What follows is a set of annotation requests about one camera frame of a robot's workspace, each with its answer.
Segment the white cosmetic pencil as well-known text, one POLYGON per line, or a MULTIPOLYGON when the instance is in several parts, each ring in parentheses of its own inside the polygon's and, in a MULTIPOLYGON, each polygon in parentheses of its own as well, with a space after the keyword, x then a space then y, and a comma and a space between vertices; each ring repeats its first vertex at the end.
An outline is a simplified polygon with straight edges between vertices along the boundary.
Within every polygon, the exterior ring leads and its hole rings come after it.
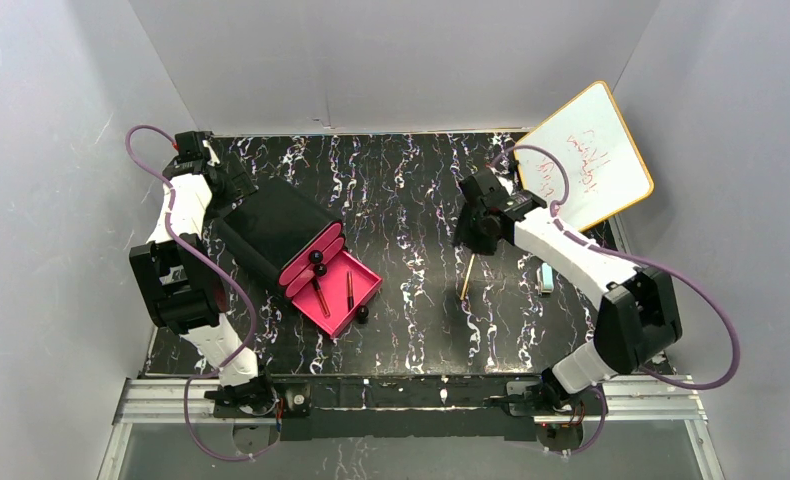
POLYGON ((467 267, 466 267, 466 271, 465 271, 465 275, 464 275, 464 279, 463 279, 462 288, 461 288, 460 294, 459 294, 460 301, 464 301, 466 296, 467 296, 468 289, 469 289, 470 278, 471 278, 471 274, 472 274, 472 270, 473 270, 473 266, 474 266, 474 262, 475 262, 475 258, 476 258, 476 254, 474 254, 474 253, 472 253, 470 255, 470 257, 469 257, 469 261, 468 261, 468 264, 467 264, 467 267))

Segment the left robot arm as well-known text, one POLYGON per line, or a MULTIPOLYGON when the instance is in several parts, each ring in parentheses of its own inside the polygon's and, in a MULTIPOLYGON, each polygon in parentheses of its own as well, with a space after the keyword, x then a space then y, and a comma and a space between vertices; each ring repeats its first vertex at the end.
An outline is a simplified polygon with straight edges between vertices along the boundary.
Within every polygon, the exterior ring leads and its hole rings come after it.
POLYGON ((159 173, 163 205, 148 239, 129 262, 150 319, 192 344, 220 386, 206 393, 217 405, 267 415, 276 392, 257 355, 228 319, 228 292, 239 285, 206 249, 203 228, 215 198, 231 194, 226 166, 210 152, 175 155, 159 173))

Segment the red lip pencil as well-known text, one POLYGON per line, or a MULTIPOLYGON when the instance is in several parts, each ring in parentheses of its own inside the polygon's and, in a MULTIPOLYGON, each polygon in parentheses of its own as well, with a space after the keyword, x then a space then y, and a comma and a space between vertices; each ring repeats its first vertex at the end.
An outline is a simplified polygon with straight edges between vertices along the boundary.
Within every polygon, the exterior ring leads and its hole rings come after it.
POLYGON ((331 315, 331 312, 330 312, 330 309, 329 309, 329 306, 328 306, 328 303, 327 303, 327 299, 326 299, 324 291, 323 291, 323 289, 321 287, 320 282, 316 278, 314 278, 312 280, 312 286, 313 286, 313 290, 315 292, 315 295, 316 295, 318 304, 319 304, 319 306, 321 308, 323 316, 325 318, 329 318, 330 315, 331 315))

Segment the black red eyeliner pencil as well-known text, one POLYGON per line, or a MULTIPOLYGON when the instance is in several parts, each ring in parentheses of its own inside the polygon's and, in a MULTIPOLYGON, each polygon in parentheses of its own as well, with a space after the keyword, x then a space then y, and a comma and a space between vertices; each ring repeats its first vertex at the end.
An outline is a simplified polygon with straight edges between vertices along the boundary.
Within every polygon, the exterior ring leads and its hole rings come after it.
POLYGON ((346 305, 348 312, 351 312, 355 306, 353 272, 351 270, 346 272, 346 305))

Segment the black drawer organizer cabinet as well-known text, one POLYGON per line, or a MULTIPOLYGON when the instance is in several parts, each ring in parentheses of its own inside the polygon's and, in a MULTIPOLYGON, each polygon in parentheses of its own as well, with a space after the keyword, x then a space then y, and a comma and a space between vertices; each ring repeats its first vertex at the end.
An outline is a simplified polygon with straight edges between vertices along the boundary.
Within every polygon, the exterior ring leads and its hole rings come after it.
POLYGON ((217 236, 247 273, 283 293, 281 271, 332 223, 343 221, 286 180, 257 183, 257 191, 214 221, 217 236))

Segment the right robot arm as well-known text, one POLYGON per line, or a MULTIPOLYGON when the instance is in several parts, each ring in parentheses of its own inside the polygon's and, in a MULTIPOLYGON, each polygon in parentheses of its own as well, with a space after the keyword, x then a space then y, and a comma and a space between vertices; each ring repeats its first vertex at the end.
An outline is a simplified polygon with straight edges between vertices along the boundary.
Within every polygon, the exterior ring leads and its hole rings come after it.
POLYGON ((554 204, 530 191, 509 192, 489 169, 459 188, 465 203, 454 245, 493 255, 506 241, 551 266, 597 310, 592 339, 544 369, 514 402, 561 408, 590 387, 633 373, 682 337, 670 275, 599 252, 557 216, 554 204))

